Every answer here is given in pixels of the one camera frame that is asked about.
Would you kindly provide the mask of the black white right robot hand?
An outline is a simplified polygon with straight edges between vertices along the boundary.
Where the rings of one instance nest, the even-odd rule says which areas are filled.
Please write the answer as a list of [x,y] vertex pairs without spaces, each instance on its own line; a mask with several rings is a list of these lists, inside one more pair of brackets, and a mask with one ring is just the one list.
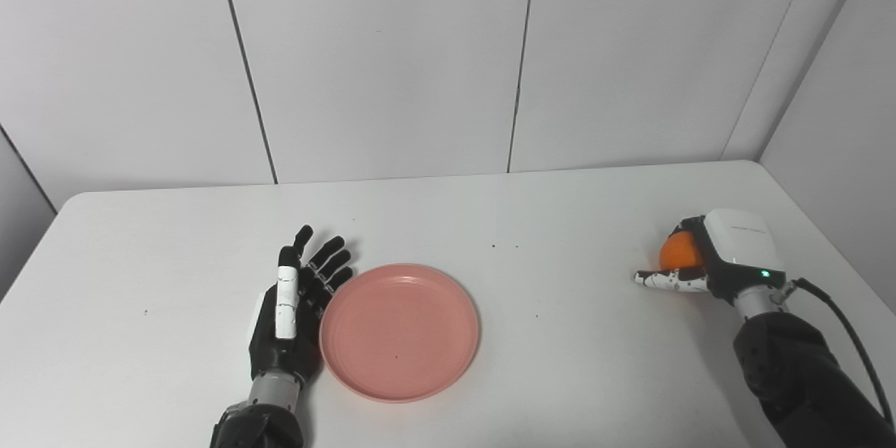
[[766,221],[714,209],[680,221],[659,253],[660,268],[633,282],[658,291],[710,293],[751,317],[782,310],[786,272]]

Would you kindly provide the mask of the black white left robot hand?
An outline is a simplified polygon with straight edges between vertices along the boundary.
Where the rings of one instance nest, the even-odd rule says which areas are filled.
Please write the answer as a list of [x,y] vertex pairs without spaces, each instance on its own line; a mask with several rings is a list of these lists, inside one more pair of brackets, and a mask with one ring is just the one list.
[[260,299],[248,344],[252,378],[284,372],[304,386],[322,368],[322,320],[354,270],[344,237],[335,235],[307,255],[313,236],[304,225],[279,251],[277,279]]

